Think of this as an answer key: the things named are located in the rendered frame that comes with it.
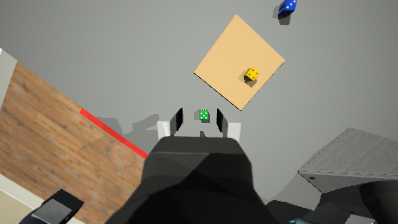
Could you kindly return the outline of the tan flat mat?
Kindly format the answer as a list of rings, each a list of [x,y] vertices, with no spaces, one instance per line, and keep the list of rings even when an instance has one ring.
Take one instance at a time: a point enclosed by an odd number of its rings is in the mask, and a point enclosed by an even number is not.
[[[236,14],[194,73],[242,110],[284,61]],[[251,67],[254,81],[243,76]]]

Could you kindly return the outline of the blue die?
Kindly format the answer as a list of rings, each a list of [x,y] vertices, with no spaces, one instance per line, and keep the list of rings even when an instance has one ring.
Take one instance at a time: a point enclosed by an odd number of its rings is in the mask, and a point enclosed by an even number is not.
[[[279,7],[278,16],[288,17],[295,11],[297,0],[285,0]]]

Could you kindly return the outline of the yellow die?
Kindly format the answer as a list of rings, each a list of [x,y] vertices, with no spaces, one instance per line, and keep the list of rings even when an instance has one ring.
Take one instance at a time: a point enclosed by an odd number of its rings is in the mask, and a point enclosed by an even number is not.
[[[255,68],[249,68],[243,75],[247,80],[254,81],[260,73]]]

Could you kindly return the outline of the green die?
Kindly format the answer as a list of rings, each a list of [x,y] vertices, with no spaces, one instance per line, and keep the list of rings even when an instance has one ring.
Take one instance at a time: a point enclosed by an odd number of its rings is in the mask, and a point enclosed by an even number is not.
[[[200,120],[208,120],[208,110],[207,109],[199,110],[199,119]]]

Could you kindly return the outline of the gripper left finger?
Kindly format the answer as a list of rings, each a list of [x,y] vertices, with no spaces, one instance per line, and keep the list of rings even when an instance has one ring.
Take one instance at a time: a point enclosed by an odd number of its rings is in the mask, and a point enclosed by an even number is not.
[[[157,121],[158,141],[165,136],[174,136],[183,122],[183,108],[177,108],[166,119]]]

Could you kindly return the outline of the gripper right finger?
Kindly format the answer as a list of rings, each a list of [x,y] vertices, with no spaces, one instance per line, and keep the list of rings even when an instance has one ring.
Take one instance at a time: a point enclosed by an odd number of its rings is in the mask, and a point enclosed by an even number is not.
[[[225,138],[234,138],[239,143],[241,123],[233,121],[223,109],[217,109],[216,123]]]

